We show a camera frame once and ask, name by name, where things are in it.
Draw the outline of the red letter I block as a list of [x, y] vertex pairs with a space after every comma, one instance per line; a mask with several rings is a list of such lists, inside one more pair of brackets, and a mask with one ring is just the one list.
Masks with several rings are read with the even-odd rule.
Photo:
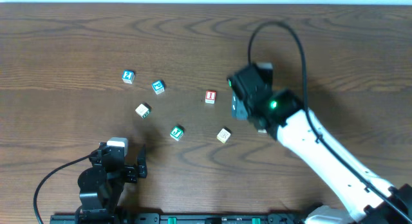
[[214, 104], [216, 101], [216, 91], [207, 90], [205, 93], [205, 102], [207, 104]]

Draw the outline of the red letter A block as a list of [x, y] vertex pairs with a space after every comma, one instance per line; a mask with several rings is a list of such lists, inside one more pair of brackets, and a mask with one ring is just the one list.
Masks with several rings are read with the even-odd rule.
[[266, 129], [258, 129], [257, 132], [258, 132], [258, 133], [261, 133], [261, 134], [267, 134], [267, 130], [266, 130]]

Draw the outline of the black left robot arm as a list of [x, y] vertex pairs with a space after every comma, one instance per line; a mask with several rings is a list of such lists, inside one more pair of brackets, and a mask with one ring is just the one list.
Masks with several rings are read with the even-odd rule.
[[129, 223], [128, 211], [118, 206], [126, 183], [147, 177], [146, 148], [141, 148], [136, 163], [125, 163], [125, 147], [101, 142], [88, 157], [92, 167], [78, 178], [81, 207], [75, 211], [75, 223]]

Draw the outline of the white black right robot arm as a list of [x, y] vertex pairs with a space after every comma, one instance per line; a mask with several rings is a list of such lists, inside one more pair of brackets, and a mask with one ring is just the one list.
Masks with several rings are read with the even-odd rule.
[[229, 76], [233, 110], [300, 157], [345, 208], [321, 205], [299, 222], [411, 223], [411, 186], [397, 189], [360, 163], [293, 91], [274, 91], [272, 75], [252, 64]]

